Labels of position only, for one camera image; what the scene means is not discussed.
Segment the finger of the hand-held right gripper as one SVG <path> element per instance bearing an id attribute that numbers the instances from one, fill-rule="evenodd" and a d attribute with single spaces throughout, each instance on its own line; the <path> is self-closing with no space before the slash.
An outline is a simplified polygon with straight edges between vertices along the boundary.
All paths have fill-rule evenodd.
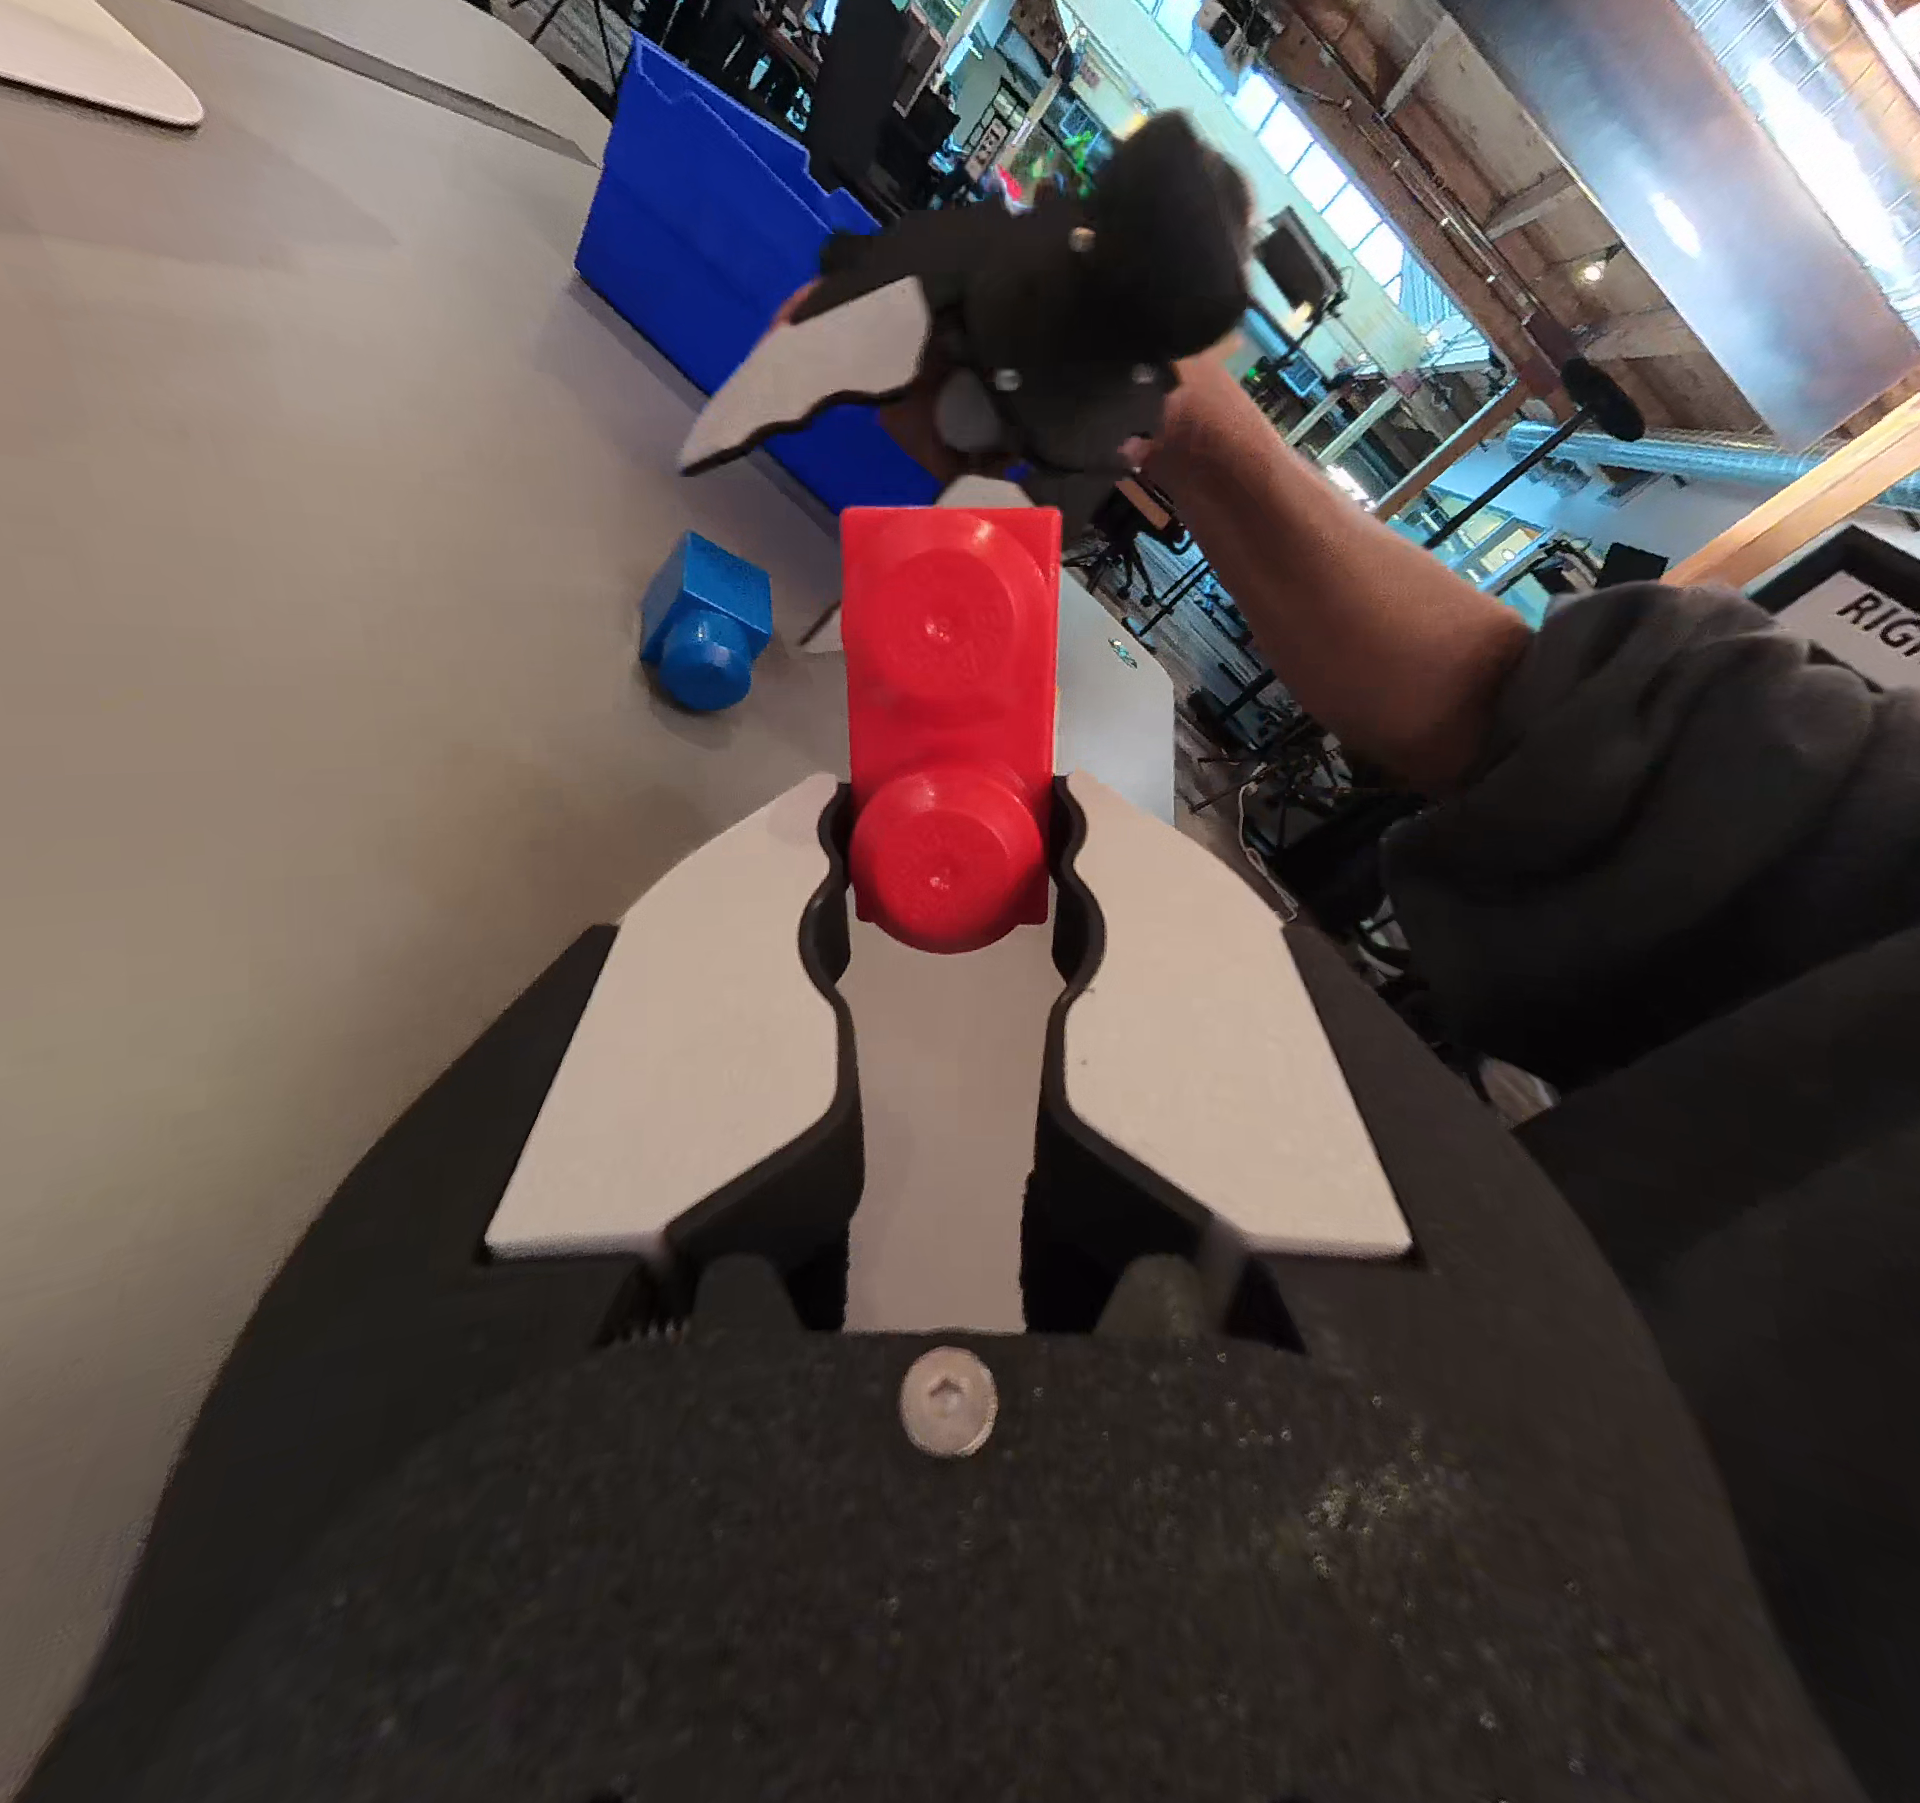
<path id="1" fill-rule="evenodd" d="M 968 472 L 948 484 L 936 498 L 936 507 L 955 510 L 1008 510 L 1030 508 L 1033 498 L 1009 477 Z M 816 654 L 842 649 L 842 614 L 843 598 L 835 596 L 829 607 L 808 623 L 796 642 L 796 650 Z"/>
<path id="2" fill-rule="evenodd" d="M 732 463 L 832 408 L 901 398 L 922 373 L 930 335 L 934 309 L 917 276 L 774 323 L 710 391 L 677 472 L 701 475 Z"/>

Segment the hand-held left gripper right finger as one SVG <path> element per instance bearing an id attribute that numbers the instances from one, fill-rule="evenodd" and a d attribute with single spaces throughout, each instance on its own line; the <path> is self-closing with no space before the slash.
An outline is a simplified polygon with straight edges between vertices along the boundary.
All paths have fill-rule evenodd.
<path id="1" fill-rule="evenodd" d="M 1171 1283 L 1202 1331 L 1293 1331 L 1281 1265 L 1418 1239 L 1281 915 L 1092 774 L 1053 784 L 1035 1327 Z"/>

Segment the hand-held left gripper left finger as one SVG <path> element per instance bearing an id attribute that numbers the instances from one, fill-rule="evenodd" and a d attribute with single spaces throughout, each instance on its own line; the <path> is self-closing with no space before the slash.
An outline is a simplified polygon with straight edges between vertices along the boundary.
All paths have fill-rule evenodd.
<path id="1" fill-rule="evenodd" d="M 848 1320 L 866 1183 L 848 785 L 808 774 L 682 858 L 612 926 L 485 1234 L 498 1261 L 629 1258 L 690 1299 L 771 1263 L 805 1326 Z"/>

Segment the red two-stud toy block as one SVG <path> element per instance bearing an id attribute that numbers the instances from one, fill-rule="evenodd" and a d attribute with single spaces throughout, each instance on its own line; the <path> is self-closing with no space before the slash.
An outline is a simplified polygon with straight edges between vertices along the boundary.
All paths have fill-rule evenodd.
<path id="1" fill-rule="evenodd" d="M 1047 914 L 1062 519 L 839 522 L 856 914 L 918 952 L 979 952 Z"/>

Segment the blue one-stud toy block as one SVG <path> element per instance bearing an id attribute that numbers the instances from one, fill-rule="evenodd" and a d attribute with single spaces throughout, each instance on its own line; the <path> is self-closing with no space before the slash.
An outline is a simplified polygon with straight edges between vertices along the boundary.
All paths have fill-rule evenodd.
<path id="1" fill-rule="evenodd" d="M 732 711 L 774 637 L 774 581 L 756 562 L 686 529 L 639 601 L 637 663 L 695 714 Z"/>

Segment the person's right forearm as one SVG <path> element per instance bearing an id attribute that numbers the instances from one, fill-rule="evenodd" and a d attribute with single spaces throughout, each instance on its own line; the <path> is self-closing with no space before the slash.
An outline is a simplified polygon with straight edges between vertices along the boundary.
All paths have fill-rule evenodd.
<path id="1" fill-rule="evenodd" d="M 1570 1091 L 1869 952 L 1916 966 L 1916 694 L 1715 585 L 1535 627 L 1364 512 L 1215 358 L 1144 454 L 1297 703 L 1424 806 L 1381 883 L 1447 1028 Z"/>

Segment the person's right hand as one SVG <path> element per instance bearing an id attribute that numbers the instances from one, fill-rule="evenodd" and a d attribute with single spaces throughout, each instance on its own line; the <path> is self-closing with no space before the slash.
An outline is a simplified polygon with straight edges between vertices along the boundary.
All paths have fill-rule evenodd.
<path id="1" fill-rule="evenodd" d="M 929 395 L 877 405 L 877 422 L 942 488 L 966 469 L 966 462 L 944 440 Z"/>

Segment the blue plastic bin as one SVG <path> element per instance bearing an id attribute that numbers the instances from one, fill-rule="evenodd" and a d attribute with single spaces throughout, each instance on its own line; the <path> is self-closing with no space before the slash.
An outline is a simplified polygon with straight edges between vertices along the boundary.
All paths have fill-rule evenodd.
<path id="1" fill-rule="evenodd" d="M 799 140 L 633 36 L 576 265 L 699 391 L 816 278 L 833 232 L 877 229 Z"/>

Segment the black office chair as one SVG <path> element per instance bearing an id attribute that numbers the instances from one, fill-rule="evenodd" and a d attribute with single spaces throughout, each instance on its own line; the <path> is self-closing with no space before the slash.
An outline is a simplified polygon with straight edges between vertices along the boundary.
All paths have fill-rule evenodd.
<path id="1" fill-rule="evenodd" d="M 944 41 L 914 1 L 837 0 L 803 136 L 820 189 L 925 202 L 955 125 L 934 90 Z"/>

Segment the black floor lamp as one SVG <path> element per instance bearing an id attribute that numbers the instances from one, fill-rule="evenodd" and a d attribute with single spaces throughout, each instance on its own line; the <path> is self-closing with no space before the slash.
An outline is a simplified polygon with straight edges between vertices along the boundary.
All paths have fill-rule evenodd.
<path id="1" fill-rule="evenodd" d="M 1572 400 L 1569 422 L 1549 429 L 1549 436 L 1527 449 L 1506 472 L 1502 472 L 1486 490 L 1460 507 L 1457 515 L 1436 525 L 1424 540 L 1426 549 L 1437 549 L 1469 522 L 1486 510 L 1499 496 L 1522 481 L 1529 472 L 1542 466 L 1559 447 L 1564 447 L 1580 429 L 1595 427 L 1617 443 L 1637 444 L 1647 435 L 1647 424 L 1631 395 L 1594 362 L 1583 355 L 1570 360 L 1559 371 L 1564 395 Z"/>

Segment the person's dark clothing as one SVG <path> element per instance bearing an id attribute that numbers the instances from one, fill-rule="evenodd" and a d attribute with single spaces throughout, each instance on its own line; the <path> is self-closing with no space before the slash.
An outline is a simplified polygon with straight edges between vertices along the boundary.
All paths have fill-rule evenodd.
<path id="1" fill-rule="evenodd" d="M 1523 1145 L 1642 1308 L 1862 1791 L 1916 1799 L 1916 928 L 1577 1056 L 1523 1060 L 1559 1095 Z"/>

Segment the framed black white marker sign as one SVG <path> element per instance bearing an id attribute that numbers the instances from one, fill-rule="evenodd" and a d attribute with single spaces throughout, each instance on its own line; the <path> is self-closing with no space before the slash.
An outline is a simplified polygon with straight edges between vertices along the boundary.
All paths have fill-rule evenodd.
<path id="1" fill-rule="evenodd" d="M 1918 690 L 1916 532 L 1845 522 L 1749 589 L 1792 635 L 1882 690 Z"/>

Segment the white stand with wooden board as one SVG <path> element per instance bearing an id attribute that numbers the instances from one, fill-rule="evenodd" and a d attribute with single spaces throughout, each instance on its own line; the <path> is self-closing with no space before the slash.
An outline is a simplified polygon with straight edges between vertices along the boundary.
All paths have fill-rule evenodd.
<path id="1" fill-rule="evenodd" d="M 3 81 L 174 131 L 204 122 L 185 78 L 96 0 L 3 0 Z"/>

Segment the silver air duct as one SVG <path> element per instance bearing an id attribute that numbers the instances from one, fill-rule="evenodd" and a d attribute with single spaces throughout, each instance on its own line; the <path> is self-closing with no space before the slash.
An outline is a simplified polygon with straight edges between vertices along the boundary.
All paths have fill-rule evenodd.
<path id="1" fill-rule="evenodd" d="M 1878 0 L 1673 0 L 1891 299 L 1916 297 L 1916 65 Z"/>

